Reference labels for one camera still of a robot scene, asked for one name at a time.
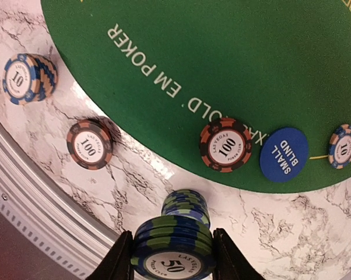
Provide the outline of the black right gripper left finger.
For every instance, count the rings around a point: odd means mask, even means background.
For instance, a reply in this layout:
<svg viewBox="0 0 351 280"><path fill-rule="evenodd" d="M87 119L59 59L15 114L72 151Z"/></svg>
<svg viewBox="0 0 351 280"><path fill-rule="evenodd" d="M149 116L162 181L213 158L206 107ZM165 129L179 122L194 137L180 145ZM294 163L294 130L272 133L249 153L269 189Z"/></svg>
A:
<svg viewBox="0 0 351 280"><path fill-rule="evenodd" d="M133 280L131 253L134 244L131 231L124 231L97 268L86 280Z"/></svg>

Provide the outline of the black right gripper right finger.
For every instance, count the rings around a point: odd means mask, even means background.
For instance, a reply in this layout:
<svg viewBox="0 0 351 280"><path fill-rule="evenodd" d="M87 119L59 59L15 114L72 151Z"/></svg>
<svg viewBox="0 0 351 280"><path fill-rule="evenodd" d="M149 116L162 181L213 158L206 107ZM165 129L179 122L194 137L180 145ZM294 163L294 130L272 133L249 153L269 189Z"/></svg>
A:
<svg viewBox="0 0 351 280"><path fill-rule="evenodd" d="M212 272L217 280L264 280L244 257L228 233L217 228L213 231L213 249L216 268Z"/></svg>

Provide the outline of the teal 50 chips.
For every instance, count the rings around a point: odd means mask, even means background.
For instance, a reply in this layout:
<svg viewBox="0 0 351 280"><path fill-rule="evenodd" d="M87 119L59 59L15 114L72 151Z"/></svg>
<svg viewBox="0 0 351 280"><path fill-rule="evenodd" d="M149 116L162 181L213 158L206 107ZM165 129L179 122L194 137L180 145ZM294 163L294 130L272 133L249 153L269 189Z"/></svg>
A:
<svg viewBox="0 0 351 280"><path fill-rule="evenodd" d="M147 279L203 279L216 266L212 234L188 217L152 218L135 233L131 264Z"/></svg>

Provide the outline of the blue small blind button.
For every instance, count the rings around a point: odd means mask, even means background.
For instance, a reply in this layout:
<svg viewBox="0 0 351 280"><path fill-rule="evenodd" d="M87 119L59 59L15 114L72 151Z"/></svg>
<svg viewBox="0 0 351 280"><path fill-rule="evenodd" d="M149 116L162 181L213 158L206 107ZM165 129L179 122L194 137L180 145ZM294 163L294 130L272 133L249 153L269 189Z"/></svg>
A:
<svg viewBox="0 0 351 280"><path fill-rule="evenodd" d="M297 128L284 127L272 133L263 144L259 166L274 183L285 183L303 170L309 156L305 134Z"/></svg>

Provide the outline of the brown 100 chip stack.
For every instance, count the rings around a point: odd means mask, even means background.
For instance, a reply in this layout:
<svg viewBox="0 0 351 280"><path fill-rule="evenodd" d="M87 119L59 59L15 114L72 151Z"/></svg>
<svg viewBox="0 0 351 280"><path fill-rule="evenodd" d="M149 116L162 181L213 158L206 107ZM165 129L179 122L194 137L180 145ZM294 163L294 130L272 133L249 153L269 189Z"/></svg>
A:
<svg viewBox="0 0 351 280"><path fill-rule="evenodd" d="M107 117L85 118L72 125L66 135L71 158L82 168L99 170L109 164L121 133Z"/></svg>

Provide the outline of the blue white chip mat edge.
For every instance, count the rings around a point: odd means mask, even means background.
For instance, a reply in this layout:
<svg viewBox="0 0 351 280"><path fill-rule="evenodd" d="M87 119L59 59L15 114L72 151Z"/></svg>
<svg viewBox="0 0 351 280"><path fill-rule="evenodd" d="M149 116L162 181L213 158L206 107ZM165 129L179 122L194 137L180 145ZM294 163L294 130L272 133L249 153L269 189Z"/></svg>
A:
<svg viewBox="0 0 351 280"><path fill-rule="evenodd" d="M351 163L351 125L342 124L329 141L328 160L335 169L343 169Z"/></svg>

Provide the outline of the blue tan 10 chip stack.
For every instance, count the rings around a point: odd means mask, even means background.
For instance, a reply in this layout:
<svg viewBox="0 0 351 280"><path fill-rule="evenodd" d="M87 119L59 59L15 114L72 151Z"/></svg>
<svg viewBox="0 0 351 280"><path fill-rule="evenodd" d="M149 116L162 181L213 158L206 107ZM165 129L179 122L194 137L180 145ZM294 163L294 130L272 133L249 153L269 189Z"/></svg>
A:
<svg viewBox="0 0 351 280"><path fill-rule="evenodd" d="M42 55L15 54L8 59L4 67L3 91L15 105L40 102L51 97L57 83L56 66Z"/></svg>

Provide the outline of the teal 50 chip stack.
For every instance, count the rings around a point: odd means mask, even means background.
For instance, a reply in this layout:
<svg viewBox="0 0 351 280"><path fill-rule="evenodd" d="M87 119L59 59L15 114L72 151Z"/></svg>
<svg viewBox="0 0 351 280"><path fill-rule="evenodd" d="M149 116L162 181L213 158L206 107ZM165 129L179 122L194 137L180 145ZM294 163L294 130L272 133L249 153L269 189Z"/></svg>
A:
<svg viewBox="0 0 351 280"><path fill-rule="evenodd" d="M195 190L182 189L171 192L163 202L161 214L163 216L186 216L210 228L206 199Z"/></svg>

